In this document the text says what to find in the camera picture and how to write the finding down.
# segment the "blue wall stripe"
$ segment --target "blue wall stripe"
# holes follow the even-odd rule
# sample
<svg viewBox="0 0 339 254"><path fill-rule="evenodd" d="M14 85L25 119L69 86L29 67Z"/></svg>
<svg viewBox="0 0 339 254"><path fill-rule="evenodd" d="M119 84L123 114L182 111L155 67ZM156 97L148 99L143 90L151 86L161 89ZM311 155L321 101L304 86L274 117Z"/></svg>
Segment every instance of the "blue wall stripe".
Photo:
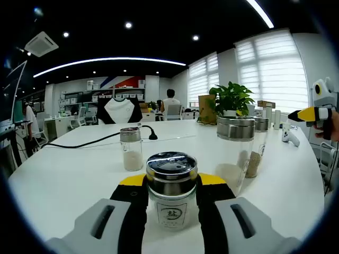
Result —
<svg viewBox="0 0 339 254"><path fill-rule="evenodd" d="M100 88L103 88L106 84L114 80L117 76L109 76L100 84Z"/></svg>

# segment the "black ceiling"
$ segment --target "black ceiling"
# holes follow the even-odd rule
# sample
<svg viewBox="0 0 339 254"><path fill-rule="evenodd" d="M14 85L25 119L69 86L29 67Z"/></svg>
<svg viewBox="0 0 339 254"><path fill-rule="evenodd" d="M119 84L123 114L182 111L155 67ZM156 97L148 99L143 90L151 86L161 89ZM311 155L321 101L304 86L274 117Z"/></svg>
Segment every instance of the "black ceiling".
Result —
<svg viewBox="0 0 339 254"><path fill-rule="evenodd" d="M272 20L274 29L316 32L308 13L295 1L257 1ZM34 15L36 6L42 9L43 17ZM7 58L12 66L27 59L27 71L33 75L69 62L100 57L147 57L189 65L214 51L232 48L236 41L269 30L245 0L126 1L125 4L112 1L89 6L82 2L72 6L62 3L26 4L19 10L9 7L7 15L10 20L16 20L7 27L12 39L12 51ZM126 21L133 23L132 29L124 27ZM57 50L38 58L15 49L23 49L41 31L59 45ZM63 38L64 31L69 32L68 38ZM199 41L192 40L194 34L200 36ZM171 78L185 68L145 61L91 62L49 72L29 85L41 88L46 81L155 75L156 71L161 77Z"/></svg>

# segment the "metal jar lid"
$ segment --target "metal jar lid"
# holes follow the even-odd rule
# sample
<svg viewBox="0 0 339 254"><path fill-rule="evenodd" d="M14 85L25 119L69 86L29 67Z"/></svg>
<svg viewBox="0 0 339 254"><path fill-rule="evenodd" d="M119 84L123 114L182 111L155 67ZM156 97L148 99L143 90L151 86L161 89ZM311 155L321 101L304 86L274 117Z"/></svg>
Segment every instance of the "metal jar lid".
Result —
<svg viewBox="0 0 339 254"><path fill-rule="evenodd" d="M182 195L197 183L197 160L183 152L161 152L148 158L146 175L149 188L156 193Z"/></svg>
<svg viewBox="0 0 339 254"><path fill-rule="evenodd" d="M255 118L255 131L256 132L265 132L269 129L269 119L263 117Z"/></svg>
<svg viewBox="0 0 339 254"><path fill-rule="evenodd" d="M123 128L120 130L120 141L136 142L141 140L140 129L138 127Z"/></svg>
<svg viewBox="0 0 339 254"><path fill-rule="evenodd" d="M255 120L245 117L218 117L217 135L226 140L251 141L254 137Z"/></svg>

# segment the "led light strip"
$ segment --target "led light strip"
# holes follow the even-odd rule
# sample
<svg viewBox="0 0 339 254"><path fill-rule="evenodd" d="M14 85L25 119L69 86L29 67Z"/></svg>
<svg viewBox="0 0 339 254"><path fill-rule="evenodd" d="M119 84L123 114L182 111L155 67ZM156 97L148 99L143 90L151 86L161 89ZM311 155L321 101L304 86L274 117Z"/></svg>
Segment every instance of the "led light strip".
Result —
<svg viewBox="0 0 339 254"><path fill-rule="evenodd" d="M152 61L152 62L164 62L166 64L173 64L173 65L181 65L181 66L186 66L186 64L181 63L181 62L173 62L173 61L168 61L168 60L161 60L161 59L153 59L153 58L142 58L142 57L105 57L105 58L95 58L95 59L89 59L89 60L82 60L82 61L77 61L77 62L70 62L65 65L60 65L48 70L44 70L38 74L35 74L33 78L39 77L42 74L48 73L53 70L61 69L67 66L71 65L79 65L79 64L85 64L87 62L97 62L97 61L108 61L108 60L141 60L141 61Z"/></svg>
<svg viewBox="0 0 339 254"><path fill-rule="evenodd" d="M272 21L270 20L270 18L267 16L267 14L264 12L264 10L260 7L260 5L258 5L258 3L255 0L246 0L246 1L248 1L248 3L251 4L251 6L256 10L256 12L258 12L260 17L265 21L266 25L269 28L274 28L274 25Z"/></svg>

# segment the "white flower pot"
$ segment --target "white flower pot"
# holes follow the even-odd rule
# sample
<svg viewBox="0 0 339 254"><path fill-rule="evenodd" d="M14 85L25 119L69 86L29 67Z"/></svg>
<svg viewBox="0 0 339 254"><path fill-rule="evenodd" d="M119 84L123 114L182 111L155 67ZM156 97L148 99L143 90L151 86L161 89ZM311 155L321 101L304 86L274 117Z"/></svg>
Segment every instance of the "white flower pot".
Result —
<svg viewBox="0 0 339 254"><path fill-rule="evenodd" d="M236 110L224 110L223 116L225 117L236 117L237 116L237 111Z"/></svg>

